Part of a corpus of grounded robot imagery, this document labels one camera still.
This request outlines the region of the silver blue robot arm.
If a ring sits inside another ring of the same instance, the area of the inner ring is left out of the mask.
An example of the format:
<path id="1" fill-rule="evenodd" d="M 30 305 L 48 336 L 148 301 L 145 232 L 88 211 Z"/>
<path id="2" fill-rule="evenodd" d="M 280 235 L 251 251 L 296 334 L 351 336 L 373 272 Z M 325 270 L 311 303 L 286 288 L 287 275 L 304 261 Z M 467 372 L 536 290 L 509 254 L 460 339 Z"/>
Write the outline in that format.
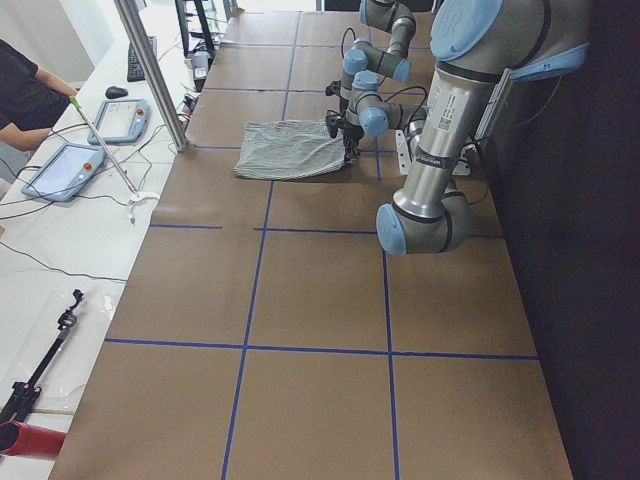
<path id="1" fill-rule="evenodd" d="M 410 9 L 400 1 L 361 1 L 359 18 L 370 29 L 388 34 L 389 41 L 385 48 L 379 48 L 371 36 L 355 38 L 349 50 L 341 51 L 341 79 L 325 89 L 327 96 L 339 98 L 340 111 L 348 107 L 357 73 L 368 70 L 404 82 L 411 72 L 408 54 L 417 27 Z"/>
<path id="2" fill-rule="evenodd" d="M 404 185 L 380 206 L 376 230 L 393 255 L 441 253 L 457 248 L 469 230 L 465 195 L 452 174 L 503 76 L 514 81 L 558 77 L 578 69 L 588 50 L 592 5 L 588 1 L 447 1 L 432 24 L 435 70 L 426 102 L 385 101 L 381 77 L 408 78 L 410 41 L 416 32 L 410 9 L 398 1 L 364 1 L 361 21 L 388 33 L 386 49 L 355 41 L 343 74 L 326 90 L 340 100 L 326 127 L 341 137 L 347 156 L 364 136 L 389 130 L 406 135 L 410 166 Z"/>

